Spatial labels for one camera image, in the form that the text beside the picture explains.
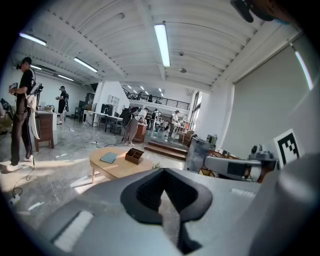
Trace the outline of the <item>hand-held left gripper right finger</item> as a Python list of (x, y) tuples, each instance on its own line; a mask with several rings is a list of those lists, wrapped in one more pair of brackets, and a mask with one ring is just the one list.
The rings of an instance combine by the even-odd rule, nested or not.
[(182, 217), (178, 248), (193, 256), (248, 256), (256, 214), (248, 214), (260, 184), (207, 177), (193, 172), (164, 169), (165, 191)]

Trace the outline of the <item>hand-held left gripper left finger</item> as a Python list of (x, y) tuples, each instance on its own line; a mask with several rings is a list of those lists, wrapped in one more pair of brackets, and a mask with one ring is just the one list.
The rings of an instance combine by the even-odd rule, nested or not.
[(49, 215), (38, 231), (58, 256), (180, 255), (162, 226), (136, 221), (121, 203), (125, 187), (149, 174), (93, 185)]

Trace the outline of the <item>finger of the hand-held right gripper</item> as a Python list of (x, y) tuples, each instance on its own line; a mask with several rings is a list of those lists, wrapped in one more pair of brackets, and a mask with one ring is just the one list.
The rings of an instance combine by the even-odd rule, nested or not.
[(209, 170), (233, 180), (258, 180), (262, 171), (262, 162), (258, 160), (207, 156), (204, 165)]

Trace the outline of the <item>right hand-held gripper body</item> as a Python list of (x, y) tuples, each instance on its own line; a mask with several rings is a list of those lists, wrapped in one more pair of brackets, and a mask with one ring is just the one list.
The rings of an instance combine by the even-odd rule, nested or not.
[(254, 145), (248, 158), (276, 161), (276, 169), (283, 169), (286, 164), (300, 158), (300, 149), (294, 130), (290, 128), (264, 144)]

